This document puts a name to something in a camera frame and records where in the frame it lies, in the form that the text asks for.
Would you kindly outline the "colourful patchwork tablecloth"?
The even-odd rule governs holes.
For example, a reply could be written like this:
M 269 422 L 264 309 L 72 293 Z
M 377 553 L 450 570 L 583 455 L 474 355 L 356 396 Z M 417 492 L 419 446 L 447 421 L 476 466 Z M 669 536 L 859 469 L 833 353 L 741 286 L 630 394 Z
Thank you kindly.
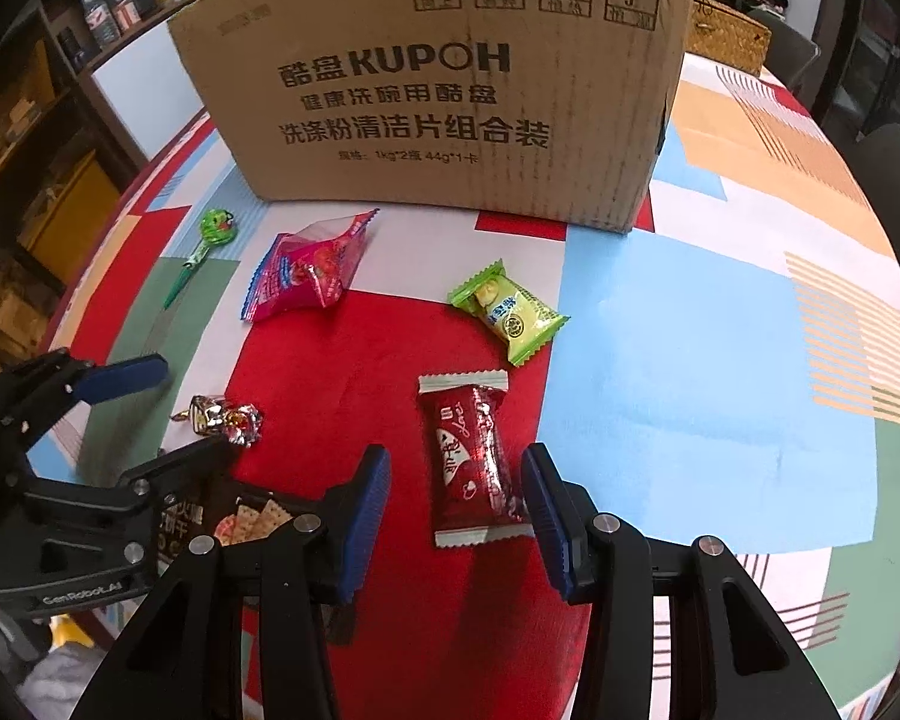
M 199 218 L 237 238 L 164 299 Z M 193 395 L 260 408 L 240 478 L 315 497 L 382 444 L 393 483 L 351 644 L 331 654 L 347 718 L 554 718 L 587 615 L 536 544 L 432 539 L 427 372 L 497 369 L 504 344 L 448 304 L 502 260 L 569 319 L 510 376 L 510 455 L 548 447 L 598 507 L 652 538 L 712 533 L 781 615 L 847 717 L 900 660 L 900 268 L 839 153 L 770 76 L 683 65 L 649 198 L 624 236 L 514 216 L 380 206 L 331 310 L 240 319 L 279 232 L 347 203 L 258 200 L 209 119 L 137 179 L 53 333 L 95 362 L 157 353 L 160 392 L 79 406 L 38 470 L 109 484 L 187 444 Z

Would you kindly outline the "green yellow snack packet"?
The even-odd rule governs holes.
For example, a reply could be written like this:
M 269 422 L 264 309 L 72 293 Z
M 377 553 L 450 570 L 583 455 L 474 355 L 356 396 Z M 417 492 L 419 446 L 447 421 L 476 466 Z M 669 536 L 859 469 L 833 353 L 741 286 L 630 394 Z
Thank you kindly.
M 521 367 L 569 321 L 510 277 L 502 260 L 487 265 L 447 296 L 448 304 L 476 317 L 507 346 L 510 366 Z

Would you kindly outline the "brown cardboard box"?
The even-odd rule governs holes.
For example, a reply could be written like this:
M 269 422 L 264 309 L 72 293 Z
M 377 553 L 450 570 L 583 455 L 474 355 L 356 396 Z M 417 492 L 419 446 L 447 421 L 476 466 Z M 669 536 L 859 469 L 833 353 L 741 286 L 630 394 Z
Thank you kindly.
M 198 0 L 183 67 L 261 199 L 414 203 L 624 232 L 692 0 Z

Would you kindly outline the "shiny foil candy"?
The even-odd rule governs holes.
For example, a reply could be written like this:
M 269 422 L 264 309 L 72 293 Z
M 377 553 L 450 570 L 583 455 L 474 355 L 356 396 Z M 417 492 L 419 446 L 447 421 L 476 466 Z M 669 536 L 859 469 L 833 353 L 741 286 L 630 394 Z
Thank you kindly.
M 187 408 L 176 411 L 171 422 L 186 422 L 201 437 L 222 436 L 237 447 L 260 440 L 263 413 L 251 403 L 235 403 L 221 395 L 193 395 Z

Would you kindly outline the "woven wicker box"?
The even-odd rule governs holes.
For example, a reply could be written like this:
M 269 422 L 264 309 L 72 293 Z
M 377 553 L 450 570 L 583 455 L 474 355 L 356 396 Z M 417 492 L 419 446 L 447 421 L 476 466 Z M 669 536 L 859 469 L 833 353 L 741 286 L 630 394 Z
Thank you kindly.
M 752 76 L 761 75 L 772 32 L 717 0 L 692 0 L 685 51 Z

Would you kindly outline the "pink candy bag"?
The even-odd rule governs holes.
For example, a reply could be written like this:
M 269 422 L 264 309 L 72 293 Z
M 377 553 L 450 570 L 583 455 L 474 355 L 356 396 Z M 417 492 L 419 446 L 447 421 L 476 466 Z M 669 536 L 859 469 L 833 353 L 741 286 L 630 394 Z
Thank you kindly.
M 292 309 L 329 309 L 356 276 L 378 208 L 279 232 L 248 283 L 240 319 L 262 322 Z

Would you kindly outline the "green lollipop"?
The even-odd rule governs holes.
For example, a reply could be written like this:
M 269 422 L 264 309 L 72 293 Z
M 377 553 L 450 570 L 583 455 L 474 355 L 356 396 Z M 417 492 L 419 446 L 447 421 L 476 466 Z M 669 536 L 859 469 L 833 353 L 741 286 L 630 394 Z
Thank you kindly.
M 172 284 L 169 294 L 165 296 L 164 309 L 169 307 L 178 298 L 178 294 L 182 293 L 188 281 L 193 278 L 196 270 L 205 263 L 211 252 L 215 249 L 221 249 L 229 245 L 233 239 L 237 238 L 237 221 L 232 211 L 224 210 L 224 208 L 210 208 L 206 210 L 198 224 L 199 239 L 198 244 L 193 249 L 187 260 L 183 263 L 182 270 L 178 273 L 178 277 Z

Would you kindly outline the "water bottle red label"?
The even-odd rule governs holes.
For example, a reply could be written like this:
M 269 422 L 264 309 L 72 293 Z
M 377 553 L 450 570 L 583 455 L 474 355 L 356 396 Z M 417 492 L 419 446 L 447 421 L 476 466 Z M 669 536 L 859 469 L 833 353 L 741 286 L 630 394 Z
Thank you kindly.
M 106 49 L 118 43 L 121 32 L 119 32 L 107 0 L 80 0 L 80 3 L 84 10 L 87 28 L 98 47 Z

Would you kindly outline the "red candy packet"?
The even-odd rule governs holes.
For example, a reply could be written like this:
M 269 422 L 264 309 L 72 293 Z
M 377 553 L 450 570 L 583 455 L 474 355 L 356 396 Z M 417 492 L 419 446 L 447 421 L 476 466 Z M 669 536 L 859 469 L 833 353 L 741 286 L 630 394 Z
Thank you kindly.
M 500 440 L 497 411 L 509 393 L 502 369 L 418 377 L 434 438 L 434 544 L 470 548 L 532 536 L 520 484 Z

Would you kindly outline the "dark cracker packet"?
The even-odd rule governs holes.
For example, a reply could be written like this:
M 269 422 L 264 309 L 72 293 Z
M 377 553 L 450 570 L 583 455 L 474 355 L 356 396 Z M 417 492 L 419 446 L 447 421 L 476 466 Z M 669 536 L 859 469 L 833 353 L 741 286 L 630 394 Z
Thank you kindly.
M 209 478 L 165 493 L 160 499 L 155 546 L 157 570 L 164 572 L 197 536 L 222 546 L 268 538 L 284 523 L 315 514 L 318 502 L 278 493 L 238 479 Z

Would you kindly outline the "dark chair right far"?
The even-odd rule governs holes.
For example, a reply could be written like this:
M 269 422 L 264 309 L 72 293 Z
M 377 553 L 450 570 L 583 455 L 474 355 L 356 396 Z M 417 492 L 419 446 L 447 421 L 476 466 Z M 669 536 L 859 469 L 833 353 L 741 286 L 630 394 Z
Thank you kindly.
M 767 70 L 787 89 L 797 91 L 809 67 L 820 57 L 820 46 L 765 8 L 753 8 L 748 11 L 748 16 L 770 31 L 764 62 Z

